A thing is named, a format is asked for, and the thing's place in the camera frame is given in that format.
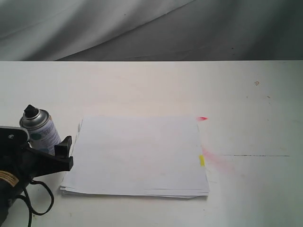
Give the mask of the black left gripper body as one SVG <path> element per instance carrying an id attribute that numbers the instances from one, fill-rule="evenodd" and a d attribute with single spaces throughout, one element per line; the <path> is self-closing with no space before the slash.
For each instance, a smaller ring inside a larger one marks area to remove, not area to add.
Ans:
<path id="1" fill-rule="evenodd" d="M 0 188 L 25 189 L 38 184 L 38 151 L 30 147 L 0 149 Z"/>

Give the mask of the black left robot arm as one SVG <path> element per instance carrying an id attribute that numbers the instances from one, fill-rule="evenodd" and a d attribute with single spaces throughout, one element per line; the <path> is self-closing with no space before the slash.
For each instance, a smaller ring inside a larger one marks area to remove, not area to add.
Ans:
<path id="1" fill-rule="evenodd" d="M 51 202 L 48 211 L 54 204 L 54 195 L 46 183 L 34 178 L 70 171 L 73 157 L 69 155 L 72 137 L 67 136 L 55 145 L 55 155 L 50 155 L 30 147 L 29 133 L 20 127 L 1 126 L 0 128 L 0 222 L 6 220 L 9 208 L 17 199 L 21 199 L 29 211 L 28 225 L 32 216 L 43 215 L 34 210 L 27 192 L 28 185 L 41 185 L 49 193 Z"/>

